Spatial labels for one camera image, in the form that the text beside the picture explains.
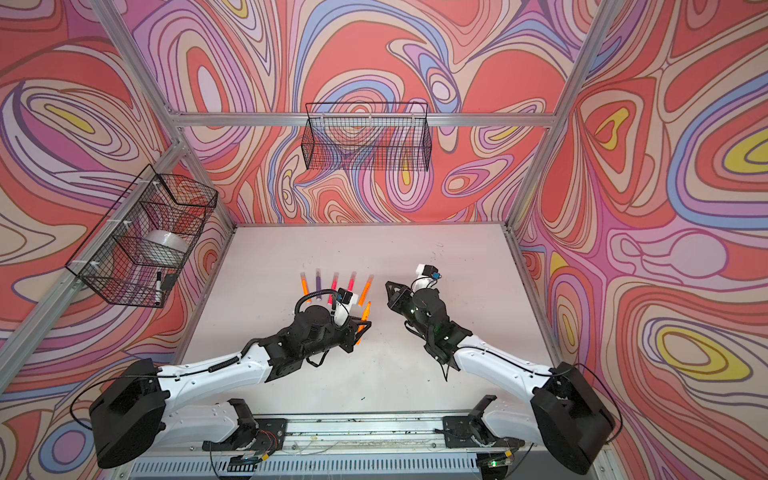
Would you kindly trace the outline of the orange highlighter top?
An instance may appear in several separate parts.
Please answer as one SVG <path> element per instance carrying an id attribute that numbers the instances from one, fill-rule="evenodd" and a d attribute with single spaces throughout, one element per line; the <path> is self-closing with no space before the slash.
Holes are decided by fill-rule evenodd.
<path id="1" fill-rule="evenodd" d="M 310 293 L 310 290 L 309 290 L 309 283 L 308 283 L 308 280 L 307 280 L 305 272 L 301 272 L 300 273 L 300 280 L 301 280 L 301 286 L 302 286 L 303 295 L 306 296 L 306 295 L 308 295 Z"/>

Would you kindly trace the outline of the pink highlighter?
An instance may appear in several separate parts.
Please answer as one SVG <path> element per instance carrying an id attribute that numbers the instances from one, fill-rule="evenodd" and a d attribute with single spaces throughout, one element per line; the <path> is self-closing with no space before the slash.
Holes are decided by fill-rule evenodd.
<path id="1" fill-rule="evenodd" d="M 356 280 L 357 272 L 353 271 L 350 275 L 349 282 L 347 285 L 347 290 L 352 292 L 354 294 L 354 286 L 355 286 L 355 280 Z"/>
<path id="2" fill-rule="evenodd" d="M 334 272 L 332 281 L 331 281 L 331 288 L 330 288 L 332 293 L 328 295 L 328 300 L 327 300 L 328 306 L 332 307 L 335 304 L 334 302 L 335 302 L 336 294 L 338 291 L 338 284 L 339 284 L 339 272 Z"/>

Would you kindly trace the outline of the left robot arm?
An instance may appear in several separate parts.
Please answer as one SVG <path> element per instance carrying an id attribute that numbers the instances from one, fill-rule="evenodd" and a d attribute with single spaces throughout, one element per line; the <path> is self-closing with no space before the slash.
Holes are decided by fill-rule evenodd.
<path id="1" fill-rule="evenodd" d="M 314 305 L 294 314 L 278 333 L 251 339 L 239 352 L 194 364 L 156 366 L 149 359 L 131 364 L 104 382 L 108 388 L 89 407 L 97 464 L 102 469 L 138 458 L 171 431 L 171 415 L 197 400 L 236 388 L 271 382 L 298 371 L 303 363 L 339 347 L 347 353 L 371 323 Z"/>

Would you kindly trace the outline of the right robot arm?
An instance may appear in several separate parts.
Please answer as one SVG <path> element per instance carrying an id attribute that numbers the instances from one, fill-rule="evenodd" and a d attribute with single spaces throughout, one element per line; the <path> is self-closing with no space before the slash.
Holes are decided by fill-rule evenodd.
<path id="1" fill-rule="evenodd" d="M 526 402 L 530 411 L 507 411 L 487 395 L 477 404 L 480 431 L 501 439 L 543 445 L 575 474 L 585 475 L 612 438 L 616 420 L 576 365 L 535 364 L 500 350 L 451 320 L 439 291 L 422 277 L 417 289 L 388 281 L 388 308 L 445 371 L 475 375 Z"/>

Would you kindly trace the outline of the orange highlighter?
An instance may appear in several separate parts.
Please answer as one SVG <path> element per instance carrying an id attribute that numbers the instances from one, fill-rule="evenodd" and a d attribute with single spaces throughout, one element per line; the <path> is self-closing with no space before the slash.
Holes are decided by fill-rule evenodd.
<path id="1" fill-rule="evenodd" d="M 363 307 L 365 305 L 365 302 L 366 302 L 367 296 L 369 294 L 369 291 L 371 289 L 373 280 L 374 280 L 374 275 L 373 274 L 369 275 L 369 277 L 367 278 L 366 283 L 364 284 L 363 290 L 362 290 L 362 292 L 361 292 L 361 294 L 359 296 L 358 306 Z"/>
<path id="2" fill-rule="evenodd" d="M 366 331 L 367 328 L 370 327 L 369 325 L 369 317 L 371 312 L 372 302 L 368 301 L 360 315 L 359 318 L 356 319 L 358 330 L 356 333 L 356 344 L 360 344 L 360 340 L 362 338 L 362 335 Z"/>
<path id="3" fill-rule="evenodd" d="M 300 273 L 300 280 L 301 280 L 301 286 L 302 286 L 303 295 L 306 296 L 306 295 L 308 295 L 310 293 L 310 290 L 309 290 L 309 283 L 308 283 L 308 280 L 307 280 L 305 272 L 301 272 Z"/>

